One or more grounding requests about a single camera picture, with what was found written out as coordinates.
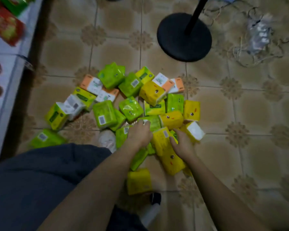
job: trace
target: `person's right arm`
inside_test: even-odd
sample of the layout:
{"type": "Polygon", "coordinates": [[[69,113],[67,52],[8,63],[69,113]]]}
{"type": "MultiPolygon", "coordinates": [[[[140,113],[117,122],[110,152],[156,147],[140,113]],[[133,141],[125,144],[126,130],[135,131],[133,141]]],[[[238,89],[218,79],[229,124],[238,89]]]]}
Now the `person's right arm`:
{"type": "Polygon", "coordinates": [[[180,130],[175,132],[178,144],[172,137],[170,142],[176,154],[192,171],[216,228],[220,231],[268,231],[256,215],[196,156],[188,136],[180,130]]]}

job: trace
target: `forearm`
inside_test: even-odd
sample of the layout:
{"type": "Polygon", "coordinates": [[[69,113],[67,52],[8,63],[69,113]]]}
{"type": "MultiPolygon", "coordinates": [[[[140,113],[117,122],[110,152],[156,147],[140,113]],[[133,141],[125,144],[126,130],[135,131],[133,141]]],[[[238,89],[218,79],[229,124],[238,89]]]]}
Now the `forearm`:
{"type": "Polygon", "coordinates": [[[198,157],[191,157],[187,164],[219,230],[268,231],[255,214],[198,157]]]}
{"type": "Polygon", "coordinates": [[[126,141],[77,185],[38,230],[105,230],[138,150],[126,141]]]}

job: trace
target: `hand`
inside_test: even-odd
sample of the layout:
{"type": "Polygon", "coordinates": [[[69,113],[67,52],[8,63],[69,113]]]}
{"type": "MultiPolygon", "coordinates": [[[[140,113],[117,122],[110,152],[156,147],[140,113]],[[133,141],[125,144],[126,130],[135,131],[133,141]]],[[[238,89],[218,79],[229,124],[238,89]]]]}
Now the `hand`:
{"type": "Polygon", "coordinates": [[[140,119],[137,123],[128,129],[126,142],[135,146],[138,149],[147,147],[150,143],[153,134],[150,131],[151,122],[140,119]]]}
{"type": "Polygon", "coordinates": [[[186,133],[178,129],[173,130],[177,133],[178,144],[176,144],[176,141],[173,137],[170,137],[172,148],[182,160],[188,163],[192,157],[196,156],[194,146],[186,133]]]}

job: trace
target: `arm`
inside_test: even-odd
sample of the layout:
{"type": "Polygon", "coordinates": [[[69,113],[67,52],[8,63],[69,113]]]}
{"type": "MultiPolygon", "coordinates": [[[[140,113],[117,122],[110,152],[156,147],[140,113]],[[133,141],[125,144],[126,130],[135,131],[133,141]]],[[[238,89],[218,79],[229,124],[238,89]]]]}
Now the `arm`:
{"type": "Polygon", "coordinates": [[[38,231],[106,230],[135,154],[152,139],[150,122],[130,127],[127,140],[88,174],[49,214],[38,231]]]}
{"type": "Polygon", "coordinates": [[[199,187],[206,206],[218,230],[225,231],[268,231],[255,214],[232,193],[196,156],[188,136],[175,130],[178,144],[170,142],[176,154],[183,159],[199,187]]]}

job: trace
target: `white table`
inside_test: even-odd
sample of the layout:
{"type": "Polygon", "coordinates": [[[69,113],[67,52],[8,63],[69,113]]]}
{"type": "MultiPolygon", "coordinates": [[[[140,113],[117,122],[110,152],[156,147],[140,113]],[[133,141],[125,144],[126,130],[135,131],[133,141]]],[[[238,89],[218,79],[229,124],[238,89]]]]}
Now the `white table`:
{"type": "Polygon", "coordinates": [[[9,46],[0,38],[0,64],[2,67],[0,86],[4,90],[0,97],[0,153],[25,66],[25,60],[18,55],[27,57],[29,54],[42,1],[35,0],[18,17],[26,24],[26,31],[22,40],[15,47],[9,46]]]}

